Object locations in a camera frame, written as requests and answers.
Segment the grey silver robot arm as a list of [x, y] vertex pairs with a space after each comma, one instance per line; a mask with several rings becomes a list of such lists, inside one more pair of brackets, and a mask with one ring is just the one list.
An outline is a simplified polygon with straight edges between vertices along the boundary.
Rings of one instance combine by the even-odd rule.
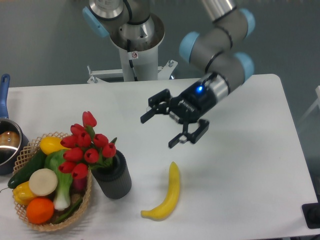
[[[148, 99], [145, 123], [155, 115], [168, 115], [183, 126], [169, 143], [196, 143], [208, 130], [203, 115], [254, 74], [254, 63], [245, 53], [227, 54], [255, 29], [253, 14], [232, 0], [204, 0], [213, 23], [205, 35], [188, 33], [179, 45], [180, 56], [204, 72], [196, 83], [173, 97], [168, 89]], [[147, 0], [91, 0], [82, 10], [86, 23], [98, 36], [109, 37], [118, 48], [126, 82], [159, 80], [158, 47], [164, 24]]]

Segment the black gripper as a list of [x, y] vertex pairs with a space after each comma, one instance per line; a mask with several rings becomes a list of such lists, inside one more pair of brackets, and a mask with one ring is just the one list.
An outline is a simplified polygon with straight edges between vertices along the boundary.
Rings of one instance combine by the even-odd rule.
[[[205, 113], [217, 104], [217, 98], [212, 89], [206, 87], [202, 81], [196, 81], [177, 97], [171, 96], [168, 89], [164, 89], [148, 99], [148, 110], [140, 117], [144, 124], [154, 115], [168, 115], [182, 124], [182, 132], [168, 142], [172, 149], [178, 143], [190, 142], [196, 144], [208, 131], [210, 122], [200, 119]], [[189, 132], [190, 123], [198, 123], [194, 132]]]

